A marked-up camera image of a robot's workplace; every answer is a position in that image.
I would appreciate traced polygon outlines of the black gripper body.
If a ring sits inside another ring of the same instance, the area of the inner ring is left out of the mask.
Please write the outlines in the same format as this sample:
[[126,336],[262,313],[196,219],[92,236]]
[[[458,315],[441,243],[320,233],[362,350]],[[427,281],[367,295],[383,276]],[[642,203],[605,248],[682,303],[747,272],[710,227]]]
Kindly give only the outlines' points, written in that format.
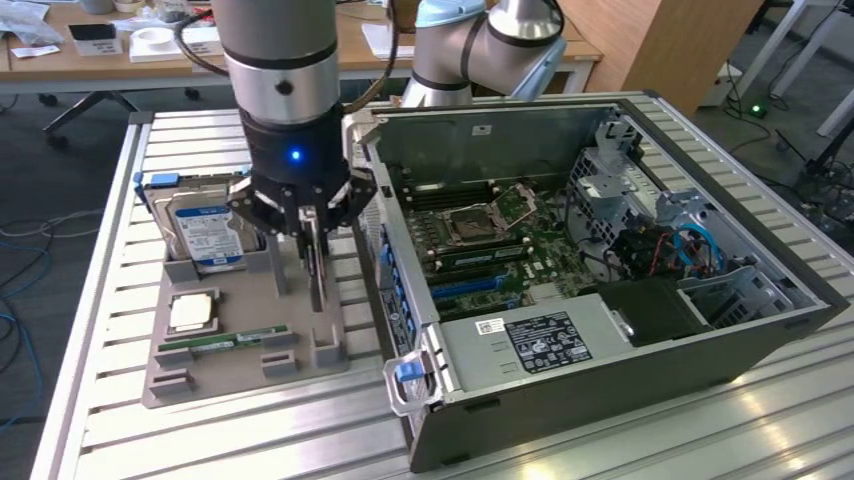
[[263,122],[240,110],[251,156],[251,184],[271,200],[292,191],[299,203],[322,193],[332,199],[350,179],[343,156],[343,109],[331,108],[318,118],[295,124]]

